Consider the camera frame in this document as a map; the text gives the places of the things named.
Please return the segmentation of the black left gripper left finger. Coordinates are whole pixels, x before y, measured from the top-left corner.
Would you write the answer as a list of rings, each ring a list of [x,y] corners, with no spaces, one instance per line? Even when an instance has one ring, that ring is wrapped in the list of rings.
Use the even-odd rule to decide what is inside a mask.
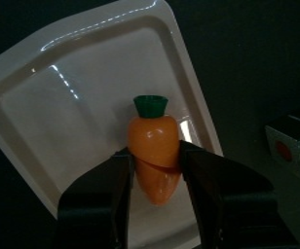
[[[133,175],[122,149],[75,179],[59,199],[55,249],[127,249]]]

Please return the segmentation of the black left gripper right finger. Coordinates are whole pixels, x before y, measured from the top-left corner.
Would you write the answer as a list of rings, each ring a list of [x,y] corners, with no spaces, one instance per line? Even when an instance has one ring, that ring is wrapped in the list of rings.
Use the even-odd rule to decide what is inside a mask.
[[[263,175],[185,141],[179,166],[202,249],[298,249]]]

